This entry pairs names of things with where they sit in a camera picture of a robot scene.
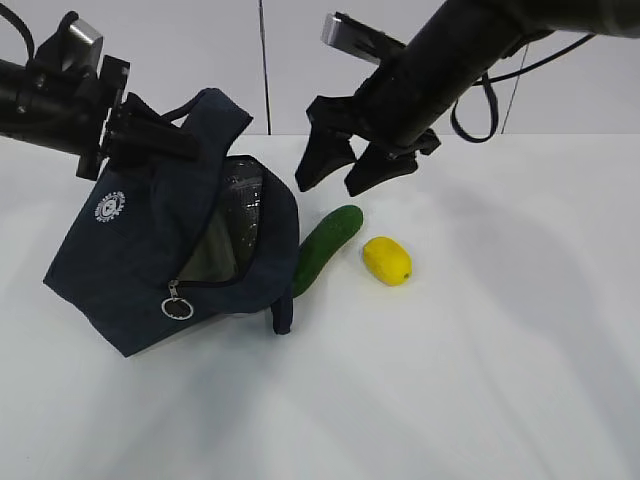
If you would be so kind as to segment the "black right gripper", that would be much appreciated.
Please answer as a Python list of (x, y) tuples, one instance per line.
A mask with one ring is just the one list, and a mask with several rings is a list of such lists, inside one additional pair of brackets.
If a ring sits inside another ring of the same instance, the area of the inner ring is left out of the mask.
[(397, 79), (366, 81), (350, 96), (318, 95), (306, 115), (310, 134), (295, 172), (300, 191), (356, 161), (353, 137), (369, 145), (345, 178), (350, 196), (413, 174), (416, 157), (441, 145), (432, 128), (441, 116), (441, 95)]

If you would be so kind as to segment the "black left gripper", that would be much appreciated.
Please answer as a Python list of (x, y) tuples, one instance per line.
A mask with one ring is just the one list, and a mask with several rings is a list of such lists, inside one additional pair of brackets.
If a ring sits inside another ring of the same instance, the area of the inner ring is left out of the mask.
[(75, 121), (79, 160), (76, 176), (97, 179), (103, 163), (113, 170), (141, 168), (157, 157), (195, 161), (197, 140), (164, 119), (140, 96), (123, 94), (130, 63), (105, 55), (98, 72), (89, 69), (76, 91)]

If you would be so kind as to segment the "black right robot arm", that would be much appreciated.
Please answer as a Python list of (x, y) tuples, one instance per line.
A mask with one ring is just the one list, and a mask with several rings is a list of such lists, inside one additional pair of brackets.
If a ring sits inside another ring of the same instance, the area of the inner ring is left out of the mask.
[(321, 39), (376, 65), (351, 96), (318, 96), (307, 108), (311, 131), (297, 167), (306, 192), (349, 166), (351, 196), (418, 168), (440, 141), (432, 125), (472, 86), (490, 106), (492, 131), (499, 113), (490, 68), (556, 31), (635, 39), (636, 1), (446, 1), (406, 44), (352, 17), (327, 16)]

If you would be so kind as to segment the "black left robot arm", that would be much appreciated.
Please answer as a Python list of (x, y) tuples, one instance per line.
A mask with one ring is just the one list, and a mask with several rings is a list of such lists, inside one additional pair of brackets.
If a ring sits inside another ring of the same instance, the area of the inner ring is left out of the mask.
[(79, 157), (76, 176), (98, 179), (102, 164), (137, 168), (155, 155), (194, 161), (193, 135), (125, 94), (130, 64), (105, 56), (92, 67), (57, 71), (41, 61), (1, 63), (1, 135)]

